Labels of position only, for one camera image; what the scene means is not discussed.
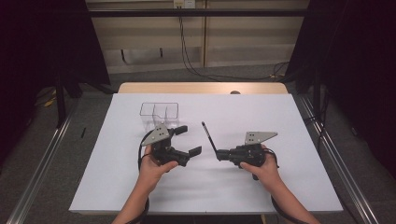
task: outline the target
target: person's left hand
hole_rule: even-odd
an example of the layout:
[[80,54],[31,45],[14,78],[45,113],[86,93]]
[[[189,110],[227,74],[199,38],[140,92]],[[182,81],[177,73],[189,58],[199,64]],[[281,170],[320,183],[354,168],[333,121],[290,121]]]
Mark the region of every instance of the person's left hand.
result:
[[160,165],[150,153],[151,145],[148,145],[145,149],[145,155],[147,156],[142,159],[136,185],[142,186],[149,192],[152,192],[163,174],[177,167],[178,164],[177,161],[169,161],[164,165]]

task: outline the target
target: hand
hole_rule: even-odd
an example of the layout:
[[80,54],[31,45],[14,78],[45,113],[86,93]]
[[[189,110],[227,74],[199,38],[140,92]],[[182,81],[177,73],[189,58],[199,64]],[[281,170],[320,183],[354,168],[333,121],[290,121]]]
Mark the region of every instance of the hand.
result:
[[283,181],[277,171],[275,157],[270,153],[265,153],[265,163],[261,167],[253,166],[246,162],[241,162],[241,167],[256,175],[269,192],[272,192],[276,186],[283,185]]
[[176,161],[169,161],[164,165],[160,165],[150,153],[151,145],[148,145],[145,149],[145,155],[147,156],[142,159],[139,177],[136,181],[136,185],[144,187],[148,190],[148,193],[155,189],[163,174],[178,166]]

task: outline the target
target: silver mounting plate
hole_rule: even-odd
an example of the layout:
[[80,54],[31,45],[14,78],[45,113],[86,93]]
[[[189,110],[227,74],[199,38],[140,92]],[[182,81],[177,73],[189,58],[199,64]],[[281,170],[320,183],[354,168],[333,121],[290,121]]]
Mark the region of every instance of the silver mounting plate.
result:
[[275,132],[247,132],[245,145],[259,144],[275,136],[277,136]]
[[169,137],[168,129],[165,124],[161,123],[155,127],[152,133],[142,142],[142,147],[153,144]]

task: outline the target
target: white tabletop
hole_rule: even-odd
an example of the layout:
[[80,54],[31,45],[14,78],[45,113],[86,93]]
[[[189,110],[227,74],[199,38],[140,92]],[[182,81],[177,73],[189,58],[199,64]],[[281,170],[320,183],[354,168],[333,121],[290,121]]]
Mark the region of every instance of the white tabletop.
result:
[[137,179],[137,150],[145,135],[142,103],[178,103],[187,133],[172,146],[201,155],[165,174],[150,194],[149,213],[167,215],[265,214],[275,211],[270,195],[251,174],[218,161],[201,125],[217,148],[244,144],[246,132],[277,132],[264,144],[277,155],[283,180],[309,211],[342,206],[289,94],[115,94],[70,211],[107,214],[121,210]]

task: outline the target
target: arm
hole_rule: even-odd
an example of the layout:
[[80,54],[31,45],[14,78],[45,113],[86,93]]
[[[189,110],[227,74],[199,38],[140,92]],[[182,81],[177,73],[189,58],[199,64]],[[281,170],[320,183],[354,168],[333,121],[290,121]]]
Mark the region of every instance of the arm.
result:
[[[151,152],[151,146],[145,149],[145,155]],[[176,161],[159,165],[150,155],[145,156],[140,166],[139,177],[125,205],[113,221],[113,224],[125,224],[138,217],[145,209],[149,194],[154,191],[164,173],[177,167]]]
[[262,185],[273,196],[276,203],[286,214],[309,224],[319,223],[282,181],[277,171],[274,156],[268,153],[265,156],[265,163],[261,167],[252,166],[245,162],[241,162],[241,166],[259,178]]

